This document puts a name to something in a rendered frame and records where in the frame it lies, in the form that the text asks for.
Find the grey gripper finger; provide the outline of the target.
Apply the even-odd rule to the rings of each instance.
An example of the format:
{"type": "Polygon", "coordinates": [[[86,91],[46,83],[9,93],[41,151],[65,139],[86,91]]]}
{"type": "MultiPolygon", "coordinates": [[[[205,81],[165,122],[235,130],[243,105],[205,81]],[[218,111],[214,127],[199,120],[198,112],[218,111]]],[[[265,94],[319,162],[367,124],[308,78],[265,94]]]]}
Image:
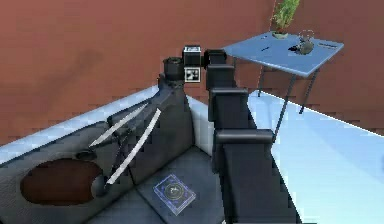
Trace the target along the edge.
{"type": "Polygon", "coordinates": [[[153,100],[145,100],[109,117],[110,127],[76,154],[76,159],[123,161],[138,146],[155,144],[163,108],[153,100]]]}
{"type": "Polygon", "coordinates": [[[123,161],[112,161],[111,168],[106,174],[100,174],[94,178],[91,184],[91,192],[94,197],[103,197],[115,189],[130,189],[134,186],[134,179],[130,171],[130,165],[137,157],[138,146],[123,161]]]}

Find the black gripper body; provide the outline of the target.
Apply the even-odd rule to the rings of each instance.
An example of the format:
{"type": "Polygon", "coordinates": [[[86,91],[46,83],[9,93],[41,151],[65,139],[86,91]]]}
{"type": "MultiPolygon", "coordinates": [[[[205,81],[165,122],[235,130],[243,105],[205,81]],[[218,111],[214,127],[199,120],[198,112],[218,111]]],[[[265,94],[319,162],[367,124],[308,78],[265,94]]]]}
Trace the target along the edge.
{"type": "Polygon", "coordinates": [[[163,60],[163,72],[158,77],[157,95],[161,99],[170,96],[184,98],[184,64],[181,57],[168,57],[163,60]]]}

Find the dark grey sofa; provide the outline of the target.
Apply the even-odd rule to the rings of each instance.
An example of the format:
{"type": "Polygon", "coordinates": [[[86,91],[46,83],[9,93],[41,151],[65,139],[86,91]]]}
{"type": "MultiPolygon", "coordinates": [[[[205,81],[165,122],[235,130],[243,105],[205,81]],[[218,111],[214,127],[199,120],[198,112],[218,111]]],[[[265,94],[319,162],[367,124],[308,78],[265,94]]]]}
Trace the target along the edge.
{"type": "Polygon", "coordinates": [[[207,107],[150,87],[0,147],[0,224],[222,224],[207,107]]]}

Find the blue patterned book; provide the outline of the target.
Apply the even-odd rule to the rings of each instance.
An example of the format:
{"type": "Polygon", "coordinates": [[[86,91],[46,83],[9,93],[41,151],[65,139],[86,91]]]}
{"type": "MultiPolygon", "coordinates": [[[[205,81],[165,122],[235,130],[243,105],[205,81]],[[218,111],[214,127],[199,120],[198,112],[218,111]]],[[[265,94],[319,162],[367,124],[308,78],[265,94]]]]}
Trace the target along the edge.
{"type": "Polygon", "coordinates": [[[175,216],[196,198],[196,194],[174,174],[155,185],[153,191],[175,216]]]}

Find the blue table with black legs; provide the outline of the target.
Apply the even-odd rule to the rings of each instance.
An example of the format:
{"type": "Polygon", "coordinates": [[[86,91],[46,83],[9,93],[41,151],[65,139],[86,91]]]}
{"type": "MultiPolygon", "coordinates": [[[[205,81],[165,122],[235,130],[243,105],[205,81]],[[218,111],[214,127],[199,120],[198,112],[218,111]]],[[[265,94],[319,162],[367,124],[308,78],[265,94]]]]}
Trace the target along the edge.
{"type": "Polygon", "coordinates": [[[298,77],[311,77],[311,81],[308,84],[304,100],[301,103],[299,111],[299,113],[302,114],[321,66],[340,52],[344,47],[343,43],[330,40],[313,38],[312,42],[314,43],[313,50],[307,55],[301,55],[297,52],[297,45],[299,44],[298,34],[288,34],[285,39],[277,39],[272,36],[272,31],[269,31],[223,47],[223,50],[233,58],[233,65],[236,65],[237,59],[241,59],[260,64],[263,69],[269,67],[291,75],[284,103],[276,124],[274,138],[277,138],[278,136],[287,108],[288,99],[296,79],[298,77]],[[318,46],[319,42],[337,45],[338,47],[334,49],[324,48],[318,46]],[[261,51],[266,47],[270,48],[268,50],[261,51]]]}

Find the green house plant in pot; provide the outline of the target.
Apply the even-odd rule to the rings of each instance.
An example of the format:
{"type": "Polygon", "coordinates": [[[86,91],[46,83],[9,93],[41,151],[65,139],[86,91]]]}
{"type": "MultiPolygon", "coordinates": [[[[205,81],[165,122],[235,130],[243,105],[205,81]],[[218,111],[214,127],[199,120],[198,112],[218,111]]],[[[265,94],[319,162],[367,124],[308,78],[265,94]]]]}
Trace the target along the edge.
{"type": "Polygon", "coordinates": [[[287,28],[293,21],[293,17],[300,4],[300,0],[282,0],[279,2],[272,16],[272,21],[275,24],[275,30],[272,36],[277,39],[285,39],[288,36],[287,28]]]}

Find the clear glass kettle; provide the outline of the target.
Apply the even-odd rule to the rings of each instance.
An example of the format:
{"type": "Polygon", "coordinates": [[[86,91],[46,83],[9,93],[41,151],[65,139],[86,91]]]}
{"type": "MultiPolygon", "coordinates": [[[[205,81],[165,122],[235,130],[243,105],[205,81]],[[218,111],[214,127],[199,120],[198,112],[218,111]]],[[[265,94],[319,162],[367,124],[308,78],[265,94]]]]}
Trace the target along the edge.
{"type": "Polygon", "coordinates": [[[301,55],[309,54],[314,48],[314,43],[312,42],[314,31],[302,30],[299,32],[298,36],[299,44],[297,45],[297,52],[301,55]]]}

